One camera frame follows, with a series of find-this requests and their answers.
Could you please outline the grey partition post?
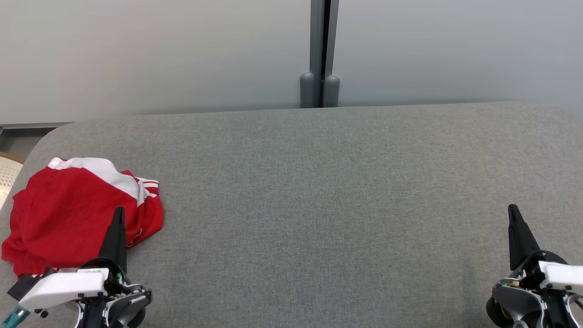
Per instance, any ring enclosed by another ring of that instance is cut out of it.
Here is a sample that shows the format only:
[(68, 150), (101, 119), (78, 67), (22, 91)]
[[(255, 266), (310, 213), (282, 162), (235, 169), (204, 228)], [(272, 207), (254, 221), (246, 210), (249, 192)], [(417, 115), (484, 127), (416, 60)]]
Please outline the grey partition post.
[(310, 4), (308, 72), (315, 76), (315, 108), (322, 108), (323, 81), (334, 75), (339, 0), (310, 0)]

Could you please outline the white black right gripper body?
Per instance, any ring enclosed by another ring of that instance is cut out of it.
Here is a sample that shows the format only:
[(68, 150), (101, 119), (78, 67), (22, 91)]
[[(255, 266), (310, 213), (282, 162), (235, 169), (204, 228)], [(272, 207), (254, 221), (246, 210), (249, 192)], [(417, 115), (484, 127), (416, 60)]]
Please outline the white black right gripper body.
[(534, 251), (512, 268), (523, 289), (583, 294), (583, 265), (569, 265), (549, 251)]

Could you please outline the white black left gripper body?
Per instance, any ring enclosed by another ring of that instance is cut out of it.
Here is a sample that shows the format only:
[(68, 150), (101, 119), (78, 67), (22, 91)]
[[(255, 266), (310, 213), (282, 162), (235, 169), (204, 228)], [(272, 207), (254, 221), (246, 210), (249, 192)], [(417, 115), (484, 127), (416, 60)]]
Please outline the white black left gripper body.
[(58, 271), (41, 279), (18, 302), (18, 306), (33, 312), (69, 302), (87, 305), (89, 301), (102, 299), (102, 313), (107, 315), (121, 277), (119, 265), (99, 257), (71, 272)]

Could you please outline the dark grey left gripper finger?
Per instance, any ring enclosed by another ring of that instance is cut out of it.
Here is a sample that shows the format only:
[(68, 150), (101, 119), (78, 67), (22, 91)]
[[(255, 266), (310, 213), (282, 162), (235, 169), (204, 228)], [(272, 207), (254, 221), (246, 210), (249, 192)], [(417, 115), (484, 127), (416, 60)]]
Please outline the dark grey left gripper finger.
[(127, 273), (127, 239), (123, 207), (115, 208), (98, 255), (113, 261), (124, 273)]

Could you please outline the grey rounded post cap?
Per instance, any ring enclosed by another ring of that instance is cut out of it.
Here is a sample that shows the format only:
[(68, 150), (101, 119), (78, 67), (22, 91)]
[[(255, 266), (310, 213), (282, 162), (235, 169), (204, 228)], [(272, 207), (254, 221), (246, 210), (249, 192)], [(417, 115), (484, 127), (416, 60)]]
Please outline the grey rounded post cap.
[(322, 107), (335, 108), (338, 106), (339, 88), (341, 81), (339, 77), (330, 75), (323, 81)]
[(315, 107), (315, 76), (311, 72), (300, 75), (300, 108)]

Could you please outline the red Bulls 23 shorts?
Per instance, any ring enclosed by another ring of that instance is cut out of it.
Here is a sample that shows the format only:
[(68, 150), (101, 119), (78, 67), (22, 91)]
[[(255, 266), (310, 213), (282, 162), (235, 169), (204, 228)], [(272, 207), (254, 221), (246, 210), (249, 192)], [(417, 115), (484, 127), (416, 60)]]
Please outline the red Bulls 23 shorts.
[(54, 158), (14, 195), (1, 257), (18, 277), (78, 267), (98, 256), (115, 210), (135, 213), (147, 194), (109, 160)]

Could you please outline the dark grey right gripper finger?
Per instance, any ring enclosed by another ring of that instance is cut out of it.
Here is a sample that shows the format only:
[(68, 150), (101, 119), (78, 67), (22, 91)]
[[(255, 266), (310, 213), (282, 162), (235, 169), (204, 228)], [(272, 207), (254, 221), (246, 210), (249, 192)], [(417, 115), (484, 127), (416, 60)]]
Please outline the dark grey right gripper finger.
[(508, 245), (510, 269), (531, 271), (541, 248), (516, 204), (508, 206)]

